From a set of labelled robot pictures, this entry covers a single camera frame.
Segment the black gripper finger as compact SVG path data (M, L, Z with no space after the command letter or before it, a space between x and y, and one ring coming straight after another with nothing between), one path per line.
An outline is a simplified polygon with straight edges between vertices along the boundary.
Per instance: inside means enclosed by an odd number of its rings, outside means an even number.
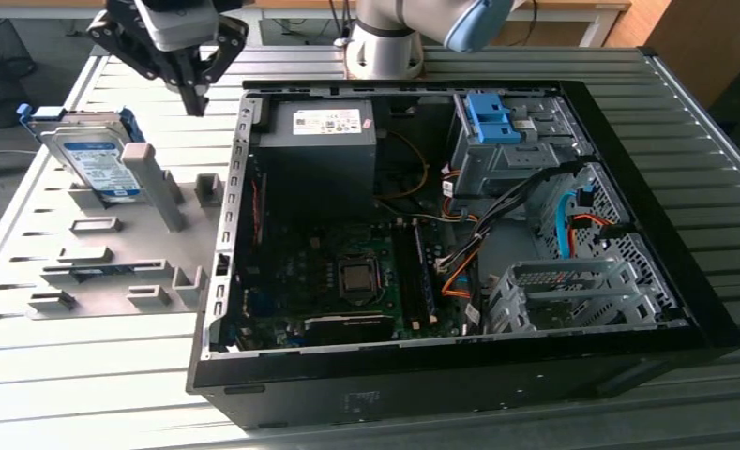
M91 21L87 33L92 41L145 79L164 82L179 94L187 115L193 116L193 69L199 51L159 51L136 9L103 9Z
M208 87L217 82L223 76L233 59L243 51L249 28L247 24L231 17L217 19L217 28L215 35L216 50L205 59L201 59L195 66L193 81L193 108L191 114L203 116L208 104L204 94Z

